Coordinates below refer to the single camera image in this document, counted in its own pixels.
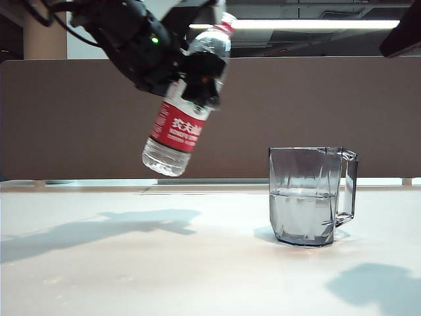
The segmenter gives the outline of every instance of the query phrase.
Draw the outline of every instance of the black cable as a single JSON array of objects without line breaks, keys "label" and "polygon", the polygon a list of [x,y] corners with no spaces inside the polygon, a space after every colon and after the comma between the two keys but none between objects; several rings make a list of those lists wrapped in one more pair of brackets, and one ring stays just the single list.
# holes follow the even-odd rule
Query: black cable
[{"label": "black cable", "polygon": [[49,27],[53,23],[53,19],[48,16],[44,18],[37,9],[29,2],[29,0],[20,0],[24,8],[36,19],[40,24]]},{"label": "black cable", "polygon": [[61,27],[64,28],[70,34],[72,34],[75,38],[78,38],[79,40],[81,40],[84,43],[87,43],[88,45],[95,46],[95,47],[100,47],[101,48],[101,46],[98,43],[95,43],[93,41],[89,41],[88,39],[85,39],[84,37],[82,37],[79,34],[77,34],[74,30],[72,30],[71,28],[69,28],[67,26],[67,24],[64,23],[64,21],[57,16],[57,14],[52,13],[52,15],[54,16],[54,19],[61,25]]},{"label": "black cable", "polygon": [[21,0],[22,5],[25,7],[25,9],[42,25],[49,27],[54,20],[59,23],[59,25],[64,28],[67,32],[72,34],[75,38],[78,38],[82,42],[94,46],[94,47],[100,47],[101,46],[98,43],[95,43],[93,41],[89,41],[88,39],[85,39],[81,35],[77,34],[74,30],[68,27],[67,23],[65,23],[59,16],[57,16],[56,12],[66,12],[70,11],[73,12],[80,8],[80,5],[77,3],[55,3],[54,5],[49,5],[46,0],[40,0],[41,3],[44,5],[44,7],[48,10],[48,18],[44,18],[37,9],[33,5],[30,4],[29,0]]}]

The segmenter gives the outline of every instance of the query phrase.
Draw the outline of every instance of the water droplet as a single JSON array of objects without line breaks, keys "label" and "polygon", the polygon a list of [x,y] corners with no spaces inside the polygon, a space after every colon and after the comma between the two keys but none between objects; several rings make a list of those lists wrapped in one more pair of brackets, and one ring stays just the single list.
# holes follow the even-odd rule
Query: water droplet
[{"label": "water droplet", "polygon": [[51,278],[46,278],[42,281],[42,283],[44,283],[45,285],[54,285],[57,284],[59,282],[63,281],[63,277],[62,276],[52,276]]},{"label": "water droplet", "polygon": [[130,275],[119,275],[118,277],[115,278],[115,282],[117,283],[131,283],[133,282],[134,277],[130,276]]}]

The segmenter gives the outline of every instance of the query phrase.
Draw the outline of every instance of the white table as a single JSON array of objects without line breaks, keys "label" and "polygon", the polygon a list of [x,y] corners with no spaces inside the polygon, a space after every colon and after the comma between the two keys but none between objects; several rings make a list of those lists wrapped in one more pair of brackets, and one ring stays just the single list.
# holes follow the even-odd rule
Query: white table
[{"label": "white table", "polygon": [[359,188],[318,249],[264,186],[1,189],[2,315],[421,314],[420,187]]}]

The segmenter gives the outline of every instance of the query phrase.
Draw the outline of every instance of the brown partition wall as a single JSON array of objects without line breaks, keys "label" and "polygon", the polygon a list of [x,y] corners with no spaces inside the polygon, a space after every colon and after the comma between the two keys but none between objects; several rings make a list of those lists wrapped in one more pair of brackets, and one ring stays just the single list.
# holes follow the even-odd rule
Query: brown partition wall
[{"label": "brown partition wall", "polygon": [[[141,163],[161,98],[105,60],[8,61],[9,178],[162,178]],[[268,147],[338,145],[360,176],[421,176],[421,58],[232,59],[185,178],[264,178]]]}]

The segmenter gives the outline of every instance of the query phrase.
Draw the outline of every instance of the red bottle label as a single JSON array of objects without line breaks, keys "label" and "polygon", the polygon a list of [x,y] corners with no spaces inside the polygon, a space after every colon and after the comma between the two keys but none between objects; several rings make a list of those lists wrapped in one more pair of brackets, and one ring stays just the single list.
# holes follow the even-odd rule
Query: red bottle label
[{"label": "red bottle label", "polygon": [[152,129],[151,138],[162,145],[191,153],[200,136],[204,120],[191,117],[164,102]]}]

